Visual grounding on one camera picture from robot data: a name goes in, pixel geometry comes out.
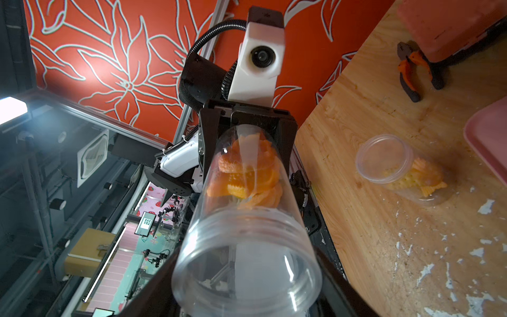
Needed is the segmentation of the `cardboard box outside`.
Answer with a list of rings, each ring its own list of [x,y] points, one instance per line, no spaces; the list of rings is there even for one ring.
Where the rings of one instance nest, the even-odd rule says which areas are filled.
[[[87,228],[70,249],[64,261],[64,273],[69,276],[92,277],[110,249],[116,235]]]

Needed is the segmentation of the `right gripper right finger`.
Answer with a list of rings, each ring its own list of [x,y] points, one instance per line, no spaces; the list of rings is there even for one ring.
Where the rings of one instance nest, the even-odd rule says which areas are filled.
[[[316,258],[321,268],[322,290],[314,303],[314,316],[353,317],[379,315],[352,288],[326,255],[315,249]]]

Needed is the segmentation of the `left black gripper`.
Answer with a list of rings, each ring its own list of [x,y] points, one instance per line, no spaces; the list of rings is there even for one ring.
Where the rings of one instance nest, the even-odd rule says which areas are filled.
[[[199,160],[206,186],[289,181],[298,124],[286,110],[210,100],[199,113]]]

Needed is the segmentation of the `pink plastic tray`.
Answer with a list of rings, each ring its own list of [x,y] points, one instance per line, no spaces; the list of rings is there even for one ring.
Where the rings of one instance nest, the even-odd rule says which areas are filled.
[[[475,113],[467,121],[463,136],[506,186],[506,97]]]

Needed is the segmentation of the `orange black pliers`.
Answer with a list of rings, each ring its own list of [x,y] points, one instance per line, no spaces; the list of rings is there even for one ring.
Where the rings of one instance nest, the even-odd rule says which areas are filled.
[[[397,44],[397,56],[400,59],[397,70],[401,88],[412,102],[417,103],[421,100],[418,81],[415,80],[418,68],[422,67],[426,70],[429,74],[430,83],[435,90],[439,91],[445,87],[441,69],[437,64],[430,62],[421,50],[416,50],[406,42],[399,42]]]

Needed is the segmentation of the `clear cookie jar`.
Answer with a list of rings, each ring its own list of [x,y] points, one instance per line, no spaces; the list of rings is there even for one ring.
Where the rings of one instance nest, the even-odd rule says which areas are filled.
[[[289,181],[206,186],[174,268],[190,316],[306,316],[322,272]]]
[[[355,165],[369,182],[423,206],[437,206],[452,194],[450,173],[440,163],[391,134],[361,145]]]

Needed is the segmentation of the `orange plastic tool case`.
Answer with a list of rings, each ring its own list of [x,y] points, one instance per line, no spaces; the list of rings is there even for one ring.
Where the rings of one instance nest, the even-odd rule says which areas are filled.
[[[506,31],[505,0],[401,1],[397,14],[432,63],[466,58]]]

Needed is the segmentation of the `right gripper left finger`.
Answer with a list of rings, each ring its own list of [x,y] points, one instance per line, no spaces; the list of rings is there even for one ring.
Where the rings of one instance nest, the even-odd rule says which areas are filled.
[[[172,290],[172,275],[179,253],[172,253],[141,292],[119,317],[172,317],[180,315],[180,305]]]

